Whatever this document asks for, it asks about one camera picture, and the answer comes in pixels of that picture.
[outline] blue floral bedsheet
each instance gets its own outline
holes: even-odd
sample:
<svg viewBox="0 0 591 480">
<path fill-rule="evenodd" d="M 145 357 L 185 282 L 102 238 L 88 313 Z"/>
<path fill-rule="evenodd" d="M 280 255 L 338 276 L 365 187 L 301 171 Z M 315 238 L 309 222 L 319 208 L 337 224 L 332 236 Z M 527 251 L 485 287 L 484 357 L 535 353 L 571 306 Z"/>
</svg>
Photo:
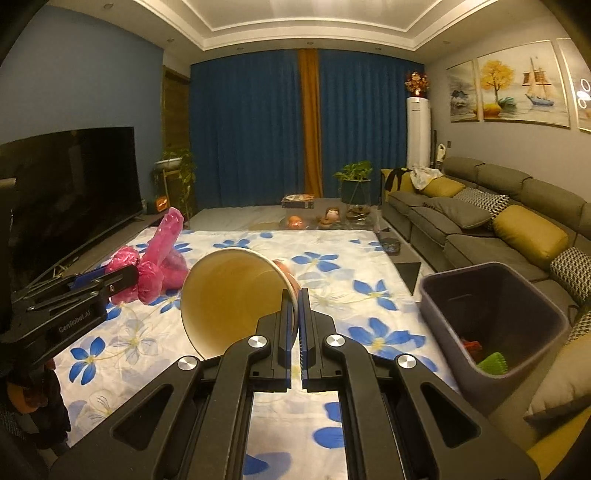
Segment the blue floral bedsheet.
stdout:
<svg viewBox="0 0 591 480">
<path fill-rule="evenodd" d="M 148 228 L 130 245 L 141 251 L 153 234 L 154 228 Z M 457 388 L 411 294 L 372 232 L 185 231 L 175 245 L 189 265 L 226 247 L 251 248 L 281 260 L 309 288 L 312 308 L 334 318 L 338 332 L 387 358 L 412 353 Z M 110 304 L 107 321 L 58 355 L 56 371 L 72 421 L 70 445 L 179 357 L 195 354 L 179 307 L 179 291 L 167 291 L 147 306 L 139 301 Z M 302 390 L 298 343 L 292 373 L 288 393 L 255 396 L 245 478 L 345 480 L 337 395 Z"/>
</svg>

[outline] television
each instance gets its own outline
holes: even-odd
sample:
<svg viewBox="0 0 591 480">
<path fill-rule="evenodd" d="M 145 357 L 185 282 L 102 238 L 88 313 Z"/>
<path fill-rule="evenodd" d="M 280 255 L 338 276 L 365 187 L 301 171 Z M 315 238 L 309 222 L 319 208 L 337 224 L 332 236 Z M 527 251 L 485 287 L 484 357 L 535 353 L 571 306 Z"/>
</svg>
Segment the television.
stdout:
<svg viewBox="0 0 591 480">
<path fill-rule="evenodd" d="M 15 177 L 9 237 L 13 290 L 45 277 L 142 211 L 133 127 L 89 128 L 0 145 Z"/>
</svg>

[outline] yellow tree painting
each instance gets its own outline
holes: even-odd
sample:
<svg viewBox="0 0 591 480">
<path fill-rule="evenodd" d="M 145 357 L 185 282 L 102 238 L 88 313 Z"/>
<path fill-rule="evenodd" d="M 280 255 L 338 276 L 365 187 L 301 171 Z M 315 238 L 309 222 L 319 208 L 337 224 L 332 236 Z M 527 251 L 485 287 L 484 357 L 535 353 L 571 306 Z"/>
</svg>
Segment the yellow tree painting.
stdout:
<svg viewBox="0 0 591 480">
<path fill-rule="evenodd" d="M 562 74 L 549 40 L 478 58 L 486 121 L 569 127 Z"/>
<path fill-rule="evenodd" d="M 495 100 L 499 103 L 499 90 L 507 88 L 515 79 L 515 70 L 499 60 L 488 60 L 482 67 L 480 86 L 485 90 L 495 91 Z"/>
</svg>

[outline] orange curtain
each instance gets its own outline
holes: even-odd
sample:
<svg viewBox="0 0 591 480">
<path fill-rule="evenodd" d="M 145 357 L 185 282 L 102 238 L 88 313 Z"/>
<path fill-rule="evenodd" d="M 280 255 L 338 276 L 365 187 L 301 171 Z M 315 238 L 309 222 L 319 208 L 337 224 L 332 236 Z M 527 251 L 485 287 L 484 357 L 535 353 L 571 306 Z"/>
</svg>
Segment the orange curtain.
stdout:
<svg viewBox="0 0 591 480">
<path fill-rule="evenodd" d="M 304 178 L 306 193 L 322 197 L 320 149 L 320 75 L 318 50 L 298 50 L 301 83 L 301 110 L 304 122 Z"/>
</svg>

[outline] ceiling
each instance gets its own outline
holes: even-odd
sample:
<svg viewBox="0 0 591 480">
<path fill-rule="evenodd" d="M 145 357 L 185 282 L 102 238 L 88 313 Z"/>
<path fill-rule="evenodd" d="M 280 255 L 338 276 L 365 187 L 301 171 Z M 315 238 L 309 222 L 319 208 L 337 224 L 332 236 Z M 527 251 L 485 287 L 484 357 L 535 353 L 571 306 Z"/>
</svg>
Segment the ceiling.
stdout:
<svg viewBox="0 0 591 480">
<path fill-rule="evenodd" d="M 429 61 L 549 15 L 540 0 L 51 0 L 118 25 L 187 64 L 277 48 Z"/>
</svg>

